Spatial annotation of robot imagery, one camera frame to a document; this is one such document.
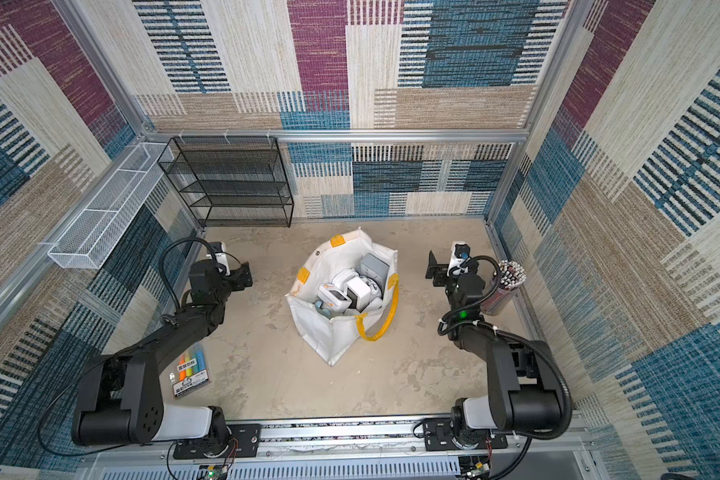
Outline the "white canvas bag yellow handles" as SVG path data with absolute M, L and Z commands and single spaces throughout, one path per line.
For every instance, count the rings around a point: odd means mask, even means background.
M 398 252 L 358 228 L 312 252 L 286 301 L 298 334 L 333 366 L 356 340 L 384 336 L 396 315 L 399 285 Z

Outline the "white rectangular alarm clock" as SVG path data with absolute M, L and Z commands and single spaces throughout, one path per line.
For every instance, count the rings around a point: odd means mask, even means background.
M 373 290 L 363 277 L 354 276 L 346 281 L 345 293 L 350 307 L 362 312 L 370 303 Z

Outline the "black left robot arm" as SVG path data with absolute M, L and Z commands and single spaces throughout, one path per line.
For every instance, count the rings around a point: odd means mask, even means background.
M 253 284 L 248 263 L 226 265 L 231 255 L 222 243 L 199 243 L 207 256 L 191 265 L 189 291 L 170 295 L 174 311 L 162 326 L 133 345 L 90 358 L 74 383 L 71 439 L 82 455 L 156 442 L 177 442 L 207 458 L 230 449 L 221 408 L 180 410 L 164 402 L 160 386 L 161 373 L 223 324 L 230 295 Z

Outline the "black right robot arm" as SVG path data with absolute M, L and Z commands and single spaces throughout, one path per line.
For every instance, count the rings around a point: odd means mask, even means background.
M 508 435 L 523 438 L 518 455 L 501 470 L 492 457 L 468 455 L 460 462 L 462 479 L 504 479 L 525 459 L 533 441 L 561 437 L 573 419 L 569 385 L 548 345 L 505 331 L 484 318 L 483 306 L 509 280 L 522 279 L 519 267 L 487 255 L 474 256 L 464 242 L 456 242 L 447 263 L 434 257 L 425 273 L 443 288 L 450 309 L 439 320 L 437 333 L 483 360 L 487 393 L 460 398 L 449 419 L 425 418 L 412 428 L 428 450 L 505 447 Z

